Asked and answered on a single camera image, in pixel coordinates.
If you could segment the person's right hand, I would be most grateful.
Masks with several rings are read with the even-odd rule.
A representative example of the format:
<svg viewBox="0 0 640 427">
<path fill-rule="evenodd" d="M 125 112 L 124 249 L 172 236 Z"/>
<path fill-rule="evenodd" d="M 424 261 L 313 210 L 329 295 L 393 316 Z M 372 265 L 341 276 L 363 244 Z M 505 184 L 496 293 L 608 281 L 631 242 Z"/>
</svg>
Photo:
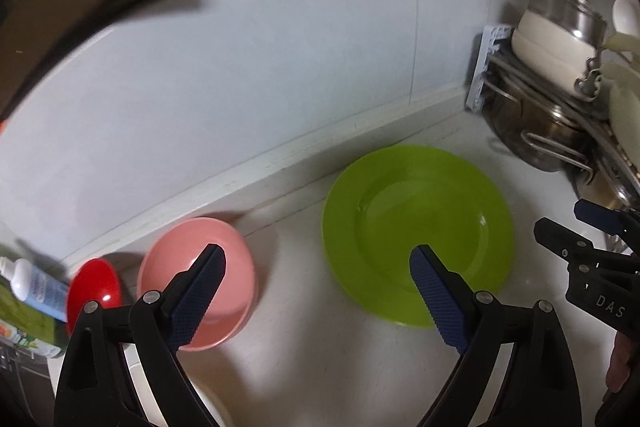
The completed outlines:
<svg viewBox="0 0 640 427">
<path fill-rule="evenodd" d="M 638 349 L 637 341 L 629 339 L 622 333 L 615 335 L 610 363 L 605 375 L 608 391 L 619 392 L 622 389 L 631 373 L 629 362 Z"/>
</svg>

